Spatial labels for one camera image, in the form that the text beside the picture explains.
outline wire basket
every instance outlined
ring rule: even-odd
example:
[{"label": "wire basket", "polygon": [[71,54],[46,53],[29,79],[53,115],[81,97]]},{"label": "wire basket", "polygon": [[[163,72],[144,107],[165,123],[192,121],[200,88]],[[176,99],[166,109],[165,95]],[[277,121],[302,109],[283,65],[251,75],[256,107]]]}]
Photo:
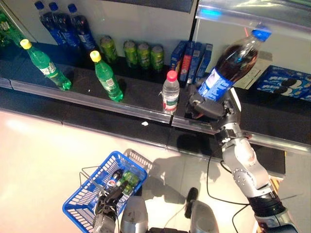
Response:
[{"label": "wire basket", "polygon": [[[131,160],[118,151],[112,152],[100,166],[96,167],[97,169],[90,176],[85,172],[88,167],[82,169],[80,175],[82,174],[88,179],[83,184],[80,183],[80,188],[63,205],[63,212],[85,233],[93,232],[94,207],[98,201],[98,193],[106,187],[106,183],[116,170],[122,168],[139,177],[139,183],[132,193],[141,187],[148,175],[142,167],[136,164],[133,158]],[[124,209],[129,197],[130,195],[123,195],[119,200],[117,204],[118,215]]]}]

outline soda can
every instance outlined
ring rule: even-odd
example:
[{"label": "soda can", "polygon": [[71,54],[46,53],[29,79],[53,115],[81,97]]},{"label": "soda can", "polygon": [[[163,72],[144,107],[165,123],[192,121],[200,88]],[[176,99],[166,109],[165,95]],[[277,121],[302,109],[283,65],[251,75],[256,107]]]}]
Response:
[{"label": "soda can", "polygon": [[150,66],[150,47],[147,43],[138,46],[138,59],[141,68],[148,69]]},{"label": "soda can", "polygon": [[117,61],[118,54],[117,54],[115,42],[113,41],[113,39],[110,36],[105,35],[101,39],[101,46],[104,50],[104,54],[105,54],[105,58],[107,62],[115,63]]},{"label": "soda can", "polygon": [[156,45],[151,50],[151,65],[153,69],[160,72],[164,66],[164,50],[160,45]]},{"label": "soda can", "polygon": [[135,42],[131,40],[125,41],[123,50],[125,53],[127,65],[131,68],[136,68],[138,65],[138,56]]}]

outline oreo box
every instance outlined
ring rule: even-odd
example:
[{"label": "oreo box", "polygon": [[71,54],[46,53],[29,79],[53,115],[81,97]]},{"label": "oreo box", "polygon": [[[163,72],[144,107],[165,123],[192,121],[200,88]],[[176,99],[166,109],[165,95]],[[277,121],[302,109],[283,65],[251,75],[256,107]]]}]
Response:
[{"label": "oreo box", "polygon": [[212,56],[212,50],[213,50],[213,45],[207,44],[205,52],[204,52],[203,57],[202,57],[202,61],[201,61],[199,68],[196,72],[194,83],[196,83],[199,79],[203,78],[205,71],[206,71],[206,68],[209,65],[210,58]]},{"label": "oreo box", "polygon": [[181,66],[181,71],[180,71],[180,82],[182,85],[184,85],[187,81],[187,75],[188,75],[188,71],[190,68],[190,62],[191,62],[191,58],[192,58],[192,54],[193,54],[193,47],[194,47],[194,42],[193,41],[189,41],[187,43],[187,47],[185,50],[185,55],[183,58],[183,64]]},{"label": "oreo box", "polygon": [[267,80],[263,80],[257,85],[257,90],[266,91],[270,93],[281,94],[284,96],[291,96],[295,98],[301,98],[306,93],[302,88],[290,88],[286,86],[281,86],[278,83],[271,83]]},{"label": "oreo box", "polygon": [[192,54],[189,73],[188,73],[187,84],[194,83],[196,70],[201,62],[205,49],[206,49],[206,44],[201,44],[200,42],[196,42],[194,44],[193,54]]},{"label": "oreo box", "polygon": [[180,66],[182,63],[182,58],[185,52],[187,41],[180,41],[177,47],[174,49],[171,55],[171,70],[175,70],[177,74],[179,73]]},{"label": "oreo box", "polygon": [[299,89],[301,92],[307,93],[311,86],[311,75],[292,69],[269,66],[259,81],[267,81],[276,86]]}]

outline blue bottle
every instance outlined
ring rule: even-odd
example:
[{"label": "blue bottle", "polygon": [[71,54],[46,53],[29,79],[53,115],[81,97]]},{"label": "blue bottle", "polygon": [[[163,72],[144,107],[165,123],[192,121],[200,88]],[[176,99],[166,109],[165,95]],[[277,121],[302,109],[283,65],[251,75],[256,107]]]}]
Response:
[{"label": "blue bottle", "polygon": [[68,47],[68,44],[58,27],[55,25],[52,12],[44,9],[44,5],[41,1],[36,1],[35,7],[39,10],[39,18],[43,26],[49,31],[57,44],[66,49]]},{"label": "blue bottle", "polygon": [[86,17],[77,12],[77,8],[73,3],[68,5],[68,9],[71,13],[72,25],[76,29],[85,50],[88,52],[98,50]]},{"label": "blue bottle", "polygon": [[80,47],[80,40],[71,24],[69,15],[59,12],[58,6],[55,2],[51,2],[49,7],[52,11],[54,22],[70,46],[70,50],[81,56],[82,51]]}]

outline sprite bottle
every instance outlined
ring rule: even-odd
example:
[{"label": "sprite bottle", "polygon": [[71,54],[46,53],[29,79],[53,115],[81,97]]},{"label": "sprite bottle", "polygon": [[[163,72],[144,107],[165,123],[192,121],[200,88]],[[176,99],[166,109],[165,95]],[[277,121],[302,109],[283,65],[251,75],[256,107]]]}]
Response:
[{"label": "sprite bottle", "polygon": [[111,67],[102,60],[98,51],[94,50],[90,54],[92,61],[95,63],[95,73],[103,88],[107,91],[113,101],[119,102],[123,99],[123,93]]},{"label": "sprite bottle", "polygon": [[105,35],[101,39],[101,46],[104,50],[105,58],[109,63],[115,63],[117,61],[118,55],[116,51],[115,43],[110,36]]},{"label": "sprite bottle", "polygon": [[20,47],[20,41],[25,37],[23,34],[13,25],[11,21],[8,20],[7,16],[0,11],[0,27],[3,33],[13,42],[16,46]]},{"label": "sprite bottle", "polygon": [[62,90],[69,90],[71,82],[63,73],[54,65],[48,55],[36,49],[27,39],[23,39],[20,45],[28,52],[33,64],[41,70],[41,72],[51,79],[58,88]]},{"label": "sprite bottle", "polygon": [[121,184],[123,184],[124,181],[128,181],[128,184],[125,187],[123,194],[130,195],[133,189],[139,183],[139,178],[134,173],[127,171],[123,174],[122,178],[117,182],[117,186],[120,186]]}]

